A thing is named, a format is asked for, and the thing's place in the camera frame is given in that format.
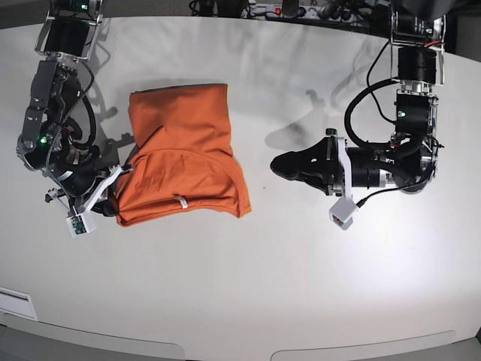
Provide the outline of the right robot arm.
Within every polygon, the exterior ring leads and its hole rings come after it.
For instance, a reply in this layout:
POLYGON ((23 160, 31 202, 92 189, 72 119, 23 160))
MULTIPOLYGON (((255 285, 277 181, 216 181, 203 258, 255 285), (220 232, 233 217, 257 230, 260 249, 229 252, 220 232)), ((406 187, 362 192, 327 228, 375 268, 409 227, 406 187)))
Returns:
POLYGON ((78 66, 94 77, 88 61, 103 20, 103 1, 51 1, 35 52, 42 55, 30 89, 29 106, 17 141, 17 156, 56 187, 45 201, 58 201, 70 217, 93 211, 118 214, 113 167, 99 167, 97 122, 78 66))

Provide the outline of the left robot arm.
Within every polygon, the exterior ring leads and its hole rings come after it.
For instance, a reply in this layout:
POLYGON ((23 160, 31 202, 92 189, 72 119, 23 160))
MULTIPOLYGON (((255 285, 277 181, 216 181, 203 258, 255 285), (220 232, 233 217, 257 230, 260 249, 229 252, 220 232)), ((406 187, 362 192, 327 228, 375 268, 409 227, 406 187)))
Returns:
POLYGON ((440 143, 436 138, 439 99, 434 87, 445 81, 443 52, 446 14, 436 3, 392 1, 389 9, 391 65, 398 69, 386 80, 368 83, 348 105, 344 128, 353 142, 347 147, 336 129, 305 150, 275 157, 271 170, 288 180, 303 182, 327 196, 347 196, 348 189, 390 185, 393 190, 418 193, 435 176, 440 143), (361 139, 352 127, 352 114, 367 96, 398 86, 395 129, 385 142, 361 139))

